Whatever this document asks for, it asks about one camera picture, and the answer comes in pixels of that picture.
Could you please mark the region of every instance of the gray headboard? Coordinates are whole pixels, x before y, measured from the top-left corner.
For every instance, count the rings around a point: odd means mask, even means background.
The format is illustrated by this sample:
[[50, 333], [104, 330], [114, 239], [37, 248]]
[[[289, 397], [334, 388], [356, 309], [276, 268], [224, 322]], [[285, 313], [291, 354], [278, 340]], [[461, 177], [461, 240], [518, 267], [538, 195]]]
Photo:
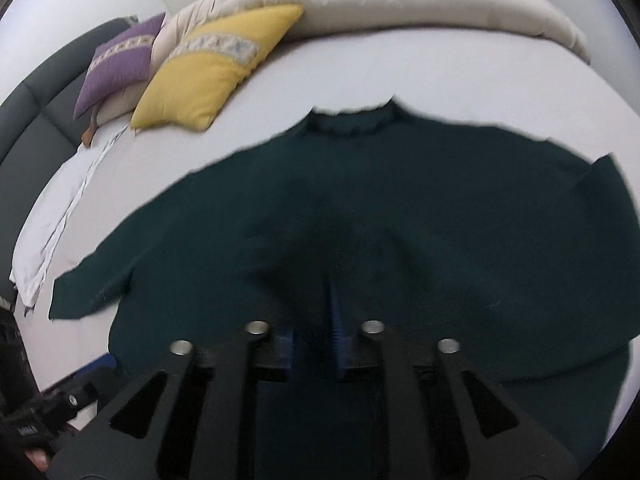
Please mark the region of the gray headboard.
[[76, 152], [88, 126], [88, 114], [77, 121], [72, 115], [95, 48], [129, 26], [129, 20], [118, 18], [73, 40], [0, 105], [0, 304], [15, 304], [17, 297], [9, 273], [20, 229], [49, 179]]

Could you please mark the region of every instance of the metal screw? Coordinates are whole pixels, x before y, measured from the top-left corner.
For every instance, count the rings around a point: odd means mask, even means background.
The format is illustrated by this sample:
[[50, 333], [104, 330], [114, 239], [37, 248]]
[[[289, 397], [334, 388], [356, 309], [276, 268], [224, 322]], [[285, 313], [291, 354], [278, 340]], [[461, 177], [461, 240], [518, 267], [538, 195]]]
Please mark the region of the metal screw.
[[385, 329], [385, 324], [376, 319], [369, 319], [362, 324], [362, 331], [365, 334], [379, 334]]
[[244, 329], [249, 334], [260, 335], [267, 332], [267, 330], [269, 329], [269, 325], [265, 321], [252, 321], [251, 323], [247, 323], [244, 326]]
[[443, 354], [455, 354], [460, 350], [460, 343], [455, 339], [441, 339], [438, 341], [438, 350]]
[[171, 346], [169, 346], [169, 350], [171, 350], [171, 352], [176, 355], [187, 355], [191, 353], [191, 350], [193, 350], [193, 345], [188, 341], [178, 339], [178, 341], [174, 341], [173, 343], [171, 343]]

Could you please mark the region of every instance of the bed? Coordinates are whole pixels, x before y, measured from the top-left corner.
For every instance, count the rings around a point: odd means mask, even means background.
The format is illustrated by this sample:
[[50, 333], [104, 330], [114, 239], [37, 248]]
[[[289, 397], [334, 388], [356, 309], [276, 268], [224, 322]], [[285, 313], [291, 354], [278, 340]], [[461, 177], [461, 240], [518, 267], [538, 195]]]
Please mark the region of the bed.
[[[91, 47], [86, 51], [88, 65]], [[48, 310], [55, 278], [90, 254], [127, 215], [185, 174], [276, 136], [312, 108], [337, 112], [391, 98], [443, 121], [498, 124], [535, 139], [553, 139], [589, 160], [613, 153], [638, 203], [640, 118], [566, 46], [463, 27], [399, 27], [289, 41], [239, 88], [205, 134], [187, 134], [177, 126], [140, 134], [127, 129], [113, 145], [67, 219], [33, 312], [24, 316], [17, 303], [18, 326], [38, 386], [48, 386], [108, 350], [117, 304], [70, 321], [50, 321]], [[9, 103], [0, 110], [17, 114], [19, 108]], [[55, 164], [74, 149], [69, 143]], [[28, 207], [23, 207], [24, 217]], [[2, 292], [11, 294], [6, 284]], [[610, 433], [638, 390], [635, 370], [632, 361]]]

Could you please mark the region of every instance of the dark green sweater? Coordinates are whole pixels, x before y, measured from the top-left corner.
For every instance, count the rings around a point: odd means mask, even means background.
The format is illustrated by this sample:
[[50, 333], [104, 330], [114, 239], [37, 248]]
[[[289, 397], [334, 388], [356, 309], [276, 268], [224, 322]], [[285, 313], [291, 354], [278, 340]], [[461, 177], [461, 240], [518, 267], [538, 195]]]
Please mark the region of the dark green sweater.
[[50, 318], [123, 295], [110, 351], [131, 374], [171, 341], [208, 346], [252, 319], [462, 343], [585, 465], [640, 330], [640, 230], [610, 158], [390, 102], [309, 114], [182, 179], [56, 280]]

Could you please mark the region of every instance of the sleeve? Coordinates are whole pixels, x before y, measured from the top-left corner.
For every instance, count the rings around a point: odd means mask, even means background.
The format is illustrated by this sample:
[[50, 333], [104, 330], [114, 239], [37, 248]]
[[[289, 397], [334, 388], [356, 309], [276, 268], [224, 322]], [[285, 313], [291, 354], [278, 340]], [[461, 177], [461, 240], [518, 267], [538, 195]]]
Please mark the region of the sleeve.
[[56, 279], [49, 319], [79, 319], [126, 292], [133, 270], [184, 214], [195, 174], [127, 217], [80, 264]]

